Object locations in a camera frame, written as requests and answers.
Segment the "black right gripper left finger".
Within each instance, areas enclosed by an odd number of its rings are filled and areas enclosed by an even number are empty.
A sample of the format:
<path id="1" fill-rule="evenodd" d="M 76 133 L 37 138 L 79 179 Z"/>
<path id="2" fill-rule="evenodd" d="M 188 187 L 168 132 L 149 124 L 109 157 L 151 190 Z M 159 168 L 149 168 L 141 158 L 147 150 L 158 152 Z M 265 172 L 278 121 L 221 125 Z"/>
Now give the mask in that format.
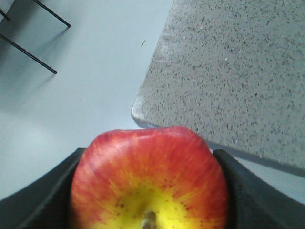
<path id="1" fill-rule="evenodd" d="M 77 148 L 56 167 L 0 202 L 2 229 L 66 229 L 71 183 L 84 153 Z"/>

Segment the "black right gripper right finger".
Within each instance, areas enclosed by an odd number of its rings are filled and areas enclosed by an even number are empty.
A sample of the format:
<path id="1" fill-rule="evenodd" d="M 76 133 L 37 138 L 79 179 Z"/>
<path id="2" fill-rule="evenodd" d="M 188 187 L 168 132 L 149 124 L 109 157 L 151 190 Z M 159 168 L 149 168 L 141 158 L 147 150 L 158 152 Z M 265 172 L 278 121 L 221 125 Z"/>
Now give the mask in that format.
<path id="1" fill-rule="evenodd" d="M 305 206 L 281 193 L 222 149 L 213 151 L 229 190 L 228 229 L 303 229 Z"/>

